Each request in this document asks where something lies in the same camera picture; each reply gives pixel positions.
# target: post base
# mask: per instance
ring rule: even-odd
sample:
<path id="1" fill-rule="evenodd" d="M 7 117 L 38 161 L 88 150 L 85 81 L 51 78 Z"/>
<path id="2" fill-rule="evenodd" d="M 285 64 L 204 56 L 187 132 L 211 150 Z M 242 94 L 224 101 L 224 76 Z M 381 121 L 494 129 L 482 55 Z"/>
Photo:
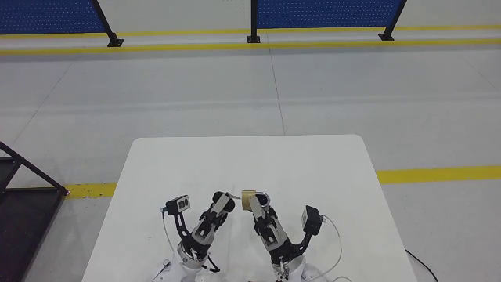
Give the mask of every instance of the post base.
<path id="1" fill-rule="evenodd" d="M 381 41 L 387 42 L 387 41 L 394 41 L 395 40 L 391 35 L 385 36 L 384 33 L 378 34 L 377 36 L 379 36 L 379 38 L 381 38 Z"/>
<path id="2" fill-rule="evenodd" d="M 123 39 L 117 39 L 115 41 L 110 41 L 108 47 L 121 47 L 123 43 L 124 43 Z"/>
<path id="3" fill-rule="evenodd" d="M 260 43 L 261 42 L 261 38 L 259 36 L 256 36 L 254 38 L 252 36 L 247 36 L 247 42 L 249 44 Z"/>

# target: black cable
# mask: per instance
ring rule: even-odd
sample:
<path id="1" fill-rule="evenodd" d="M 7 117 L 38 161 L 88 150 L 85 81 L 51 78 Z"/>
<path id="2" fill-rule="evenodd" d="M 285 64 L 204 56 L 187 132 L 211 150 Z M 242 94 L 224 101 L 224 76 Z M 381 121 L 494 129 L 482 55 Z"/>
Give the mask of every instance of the black cable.
<path id="1" fill-rule="evenodd" d="M 420 261 L 415 255 L 413 255 L 412 252 L 408 251 L 408 250 L 405 250 L 407 251 L 407 254 L 411 255 L 415 260 L 417 260 L 421 265 L 423 265 L 426 269 L 428 269 L 428 271 L 431 273 L 431 275 L 433 276 L 433 278 L 435 279 L 435 282 L 438 282 L 438 279 L 437 277 L 435 276 L 435 274 L 433 273 L 433 271 L 431 271 L 430 268 L 428 268 L 428 266 L 426 266 L 422 261 Z"/>
<path id="2" fill-rule="evenodd" d="M 218 273 L 219 271 L 221 271 L 217 266 L 216 264 L 212 261 L 212 258 L 209 256 L 209 262 L 211 262 L 212 266 L 214 268 L 210 268 L 209 271 L 211 271 L 212 273 Z M 207 269 L 207 266 L 206 265 L 202 265 L 202 268 L 204 269 Z"/>

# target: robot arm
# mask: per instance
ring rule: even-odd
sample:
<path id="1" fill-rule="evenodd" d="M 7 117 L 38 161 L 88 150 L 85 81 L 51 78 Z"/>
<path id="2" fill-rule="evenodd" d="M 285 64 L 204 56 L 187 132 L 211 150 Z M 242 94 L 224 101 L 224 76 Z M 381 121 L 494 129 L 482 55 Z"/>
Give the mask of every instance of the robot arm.
<path id="1" fill-rule="evenodd" d="M 265 193 L 242 192 L 242 207 L 254 216 L 254 229 L 271 256 L 272 268 L 278 280 L 301 282 L 306 265 L 303 254 L 312 236 L 319 233 L 322 217 L 316 208 L 306 206 L 302 216 L 305 237 L 300 244 L 292 244 L 269 204 L 269 196 Z"/>
<path id="2" fill-rule="evenodd" d="M 162 216 L 165 212 L 175 218 L 175 225 L 181 242 L 177 253 L 181 262 L 165 259 L 155 270 L 153 282 L 194 282 L 196 274 L 209 259 L 213 265 L 211 272 L 218 272 L 219 268 L 211 261 L 208 250 L 214 241 L 214 234 L 225 222 L 228 214 L 235 208 L 233 196 L 229 193 L 216 192 L 212 197 L 212 204 L 200 217 L 198 225 L 192 232 L 186 229 L 182 212 L 190 206 L 187 195 L 168 201 L 161 209 Z"/>

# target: yellow stripe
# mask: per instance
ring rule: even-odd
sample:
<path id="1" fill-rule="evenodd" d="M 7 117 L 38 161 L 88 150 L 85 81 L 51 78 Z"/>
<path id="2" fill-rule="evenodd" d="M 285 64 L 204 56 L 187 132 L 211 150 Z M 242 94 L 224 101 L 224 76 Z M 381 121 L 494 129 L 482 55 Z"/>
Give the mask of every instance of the yellow stripe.
<path id="1" fill-rule="evenodd" d="M 492 25 L 455 25 L 455 26 L 426 26 L 426 27 L 395 27 L 396 31 L 459 31 L 459 30 L 501 30 L 501 24 Z M 118 37 L 132 36 L 168 36 L 168 35 L 217 35 L 217 34 L 249 34 L 246 28 L 223 30 L 196 30 L 196 31 L 140 31 L 118 32 Z M 273 33 L 332 33 L 332 32 L 378 32 L 384 27 L 315 27 L 315 28 L 269 28 L 258 30 L 259 34 Z M 106 38 L 104 33 L 82 34 L 7 34 L 0 35 L 0 39 L 41 39 L 41 38 Z"/>
<path id="2" fill-rule="evenodd" d="M 381 184 L 430 183 L 465 180 L 501 179 L 501 166 L 462 168 L 421 168 L 377 171 Z M 71 191 L 66 199 L 112 197 L 116 183 L 75 184 L 65 186 Z"/>
<path id="3" fill-rule="evenodd" d="M 70 195 L 66 199 L 112 197 L 116 183 L 74 184 L 65 186 Z"/>
<path id="4" fill-rule="evenodd" d="M 501 179 L 501 166 L 378 171 L 381 184 Z"/>
<path id="5" fill-rule="evenodd" d="M 501 45 L 501 38 L 462 38 L 462 39 L 423 39 L 397 40 L 394 42 L 373 41 L 334 41 L 334 42 L 262 42 L 218 43 L 218 44 L 181 44 L 181 45 L 133 45 L 122 47 L 81 47 L 81 48 L 47 48 L 47 49 L 0 49 L 0 56 L 20 55 L 52 55 L 75 53 L 108 53 L 108 52 L 164 52 L 180 50 L 215 50 L 215 49 L 301 49 L 301 48 L 351 48 L 374 46 L 420 46 L 420 45 Z"/>

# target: black metal post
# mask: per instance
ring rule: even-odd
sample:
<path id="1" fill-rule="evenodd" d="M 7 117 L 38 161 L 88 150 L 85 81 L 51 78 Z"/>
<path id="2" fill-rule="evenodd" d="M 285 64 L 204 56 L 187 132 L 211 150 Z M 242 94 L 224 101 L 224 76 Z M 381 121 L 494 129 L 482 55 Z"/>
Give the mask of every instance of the black metal post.
<path id="1" fill-rule="evenodd" d="M 247 36 L 247 42 L 261 42 L 258 36 L 258 0 L 250 0 L 250 36 Z"/>
<path id="2" fill-rule="evenodd" d="M 397 13 L 393 16 L 393 20 L 391 21 L 390 26 L 384 29 L 384 33 L 378 34 L 378 36 L 381 38 L 381 41 L 394 41 L 391 33 L 393 33 L 393 30 L 395 29 L 395 25 L 397 24 L 398 18 L 400 17 L 400 14 L 402 14 L 402 10 L 404 9 L 406 3 L 407 0 L 400 1 Z"/>
<path id="3" fill-rule="evenodd" d="M 97 0 L 91 0 L 91 3 L 92 3 L 92 6 L 94 7 L 94 10 L 96 11 L 99 19 L 101 20 L 101 23 L 103 23 L 104 31 L 108 34 L 108 38 L 110 39 L 110 43 L 108 44 L 108 47 L 122 46 L 124 40 L 118 39 L 117 35 L 112 32 L 111 27 L 108 24 L 108 20 L 104 16 L 104 12 L 101 9 L 101 5 L 99 5 L 99 2 Z"/>
<path id="4" fill-rule="evenodd" d="M 49 182 L 52 186 L 54 186 L 58 190 L 61 190 L 64 193 L 68 193 L 68 190 L 64 188 L 64 186 L 54 181 L 50 176 L 46 175 L 45 172 L 37 168 L 34 164 L 30 163 L 28 160 L 24 159 L 23 156 L 21 156 L 14 150 L 10 149 L 10 147 L 5 145 L 3 142 L 0 142 L 0 150 L 5 151 L 10 157 L 14 158 L 15 161 L 20 162 L 23 166 L 30 169 L 33 173 L 40 176 L 45 181 Z"/>

